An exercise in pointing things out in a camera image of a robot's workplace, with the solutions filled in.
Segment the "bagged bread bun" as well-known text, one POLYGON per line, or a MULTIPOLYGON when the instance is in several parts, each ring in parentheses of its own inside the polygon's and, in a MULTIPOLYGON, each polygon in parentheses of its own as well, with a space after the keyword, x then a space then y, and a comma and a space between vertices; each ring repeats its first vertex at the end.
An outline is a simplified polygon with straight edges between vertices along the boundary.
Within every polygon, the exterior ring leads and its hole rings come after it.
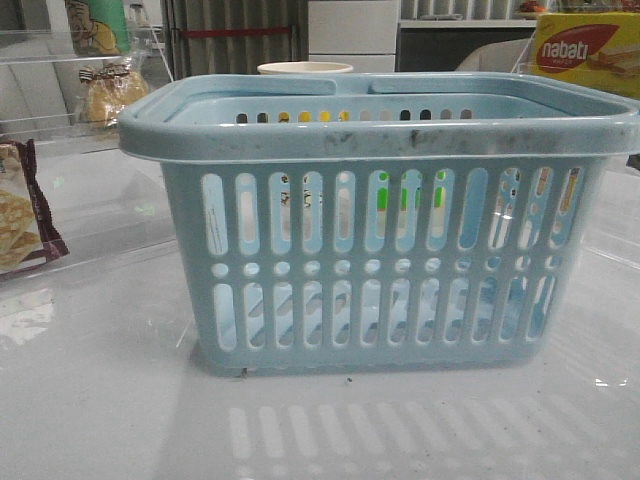
POLYGON ((125 56, 100 68, 85 66, 79 70, 79 81, 86 87, 83 116, 89 124, 115 126, 125 107, 150 93, 140 67, 138 58, 125 56))

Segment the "light blue plastic basket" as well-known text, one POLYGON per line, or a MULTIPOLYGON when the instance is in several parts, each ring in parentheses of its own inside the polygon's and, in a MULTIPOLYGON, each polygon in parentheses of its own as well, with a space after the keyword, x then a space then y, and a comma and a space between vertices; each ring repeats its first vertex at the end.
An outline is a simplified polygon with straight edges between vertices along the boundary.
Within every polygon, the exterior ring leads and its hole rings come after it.
POLYGON ((206 75, 119 115, 219 371, 528 360, 637 101, 505 73, 206 75))

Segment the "cream paper cup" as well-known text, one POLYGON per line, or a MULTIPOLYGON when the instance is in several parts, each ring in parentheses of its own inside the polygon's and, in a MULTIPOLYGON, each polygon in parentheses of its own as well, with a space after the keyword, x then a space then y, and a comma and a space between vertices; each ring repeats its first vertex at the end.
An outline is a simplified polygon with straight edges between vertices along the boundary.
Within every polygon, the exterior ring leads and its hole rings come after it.
POLYGON ((349 64, 316 61, 273 62, 261 64, 257 69, 260 75, 337 75, 354 71, 349 64))

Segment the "white cabinet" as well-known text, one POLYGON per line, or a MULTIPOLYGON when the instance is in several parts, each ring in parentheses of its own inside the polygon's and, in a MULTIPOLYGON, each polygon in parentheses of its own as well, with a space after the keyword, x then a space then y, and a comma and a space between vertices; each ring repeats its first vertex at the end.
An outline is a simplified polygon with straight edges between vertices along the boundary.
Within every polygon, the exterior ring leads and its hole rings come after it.
POLYGON ((393 72, 398 1, 310 1, 308 57, 351 65, 356 72, 393 72))

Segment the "brown cracker snack packet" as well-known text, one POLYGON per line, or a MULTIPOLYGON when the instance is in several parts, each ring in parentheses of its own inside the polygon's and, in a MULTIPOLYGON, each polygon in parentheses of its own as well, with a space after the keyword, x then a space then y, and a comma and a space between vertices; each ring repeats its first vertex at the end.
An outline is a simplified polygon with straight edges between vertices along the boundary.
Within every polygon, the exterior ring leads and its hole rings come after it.
POLYGON ((1 279, 69 254, 37 180, 32 140, 1 144, 1 279))

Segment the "clear acrylic display shelf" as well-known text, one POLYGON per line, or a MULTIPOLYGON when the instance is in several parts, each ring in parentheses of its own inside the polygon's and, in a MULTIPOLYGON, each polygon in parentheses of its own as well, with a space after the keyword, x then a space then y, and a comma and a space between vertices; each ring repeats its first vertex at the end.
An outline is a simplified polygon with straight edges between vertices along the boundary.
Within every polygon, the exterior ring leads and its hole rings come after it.
POLYGON ((1 140, 32 139, 43 156, 117 146, 115 125, 86 117, 88 87, 80 71, 131 61, 150 89, 172 79, 159 26, 129 31, 132 51, 123 57, 78 55, 65 31, 1 33, 1 140))

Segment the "green cartoon snack bag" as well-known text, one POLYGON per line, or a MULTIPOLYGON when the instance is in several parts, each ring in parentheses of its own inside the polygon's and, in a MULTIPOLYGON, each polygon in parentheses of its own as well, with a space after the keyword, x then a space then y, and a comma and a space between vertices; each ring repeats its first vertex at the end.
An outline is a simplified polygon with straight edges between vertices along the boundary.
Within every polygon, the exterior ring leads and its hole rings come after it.
POLYGON ((130 51, 122 1, 65 1, 64 5, 76 54, 108 56, 130 51))

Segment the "yellow nabati wafer box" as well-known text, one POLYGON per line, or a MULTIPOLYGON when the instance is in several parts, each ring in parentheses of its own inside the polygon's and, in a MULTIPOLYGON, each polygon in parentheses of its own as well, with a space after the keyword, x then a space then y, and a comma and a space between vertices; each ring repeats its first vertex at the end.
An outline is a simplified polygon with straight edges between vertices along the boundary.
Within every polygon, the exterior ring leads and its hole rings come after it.
POLYGON ((529 71, 639 98, 637 13, 551 13, 537 20, 529 71))

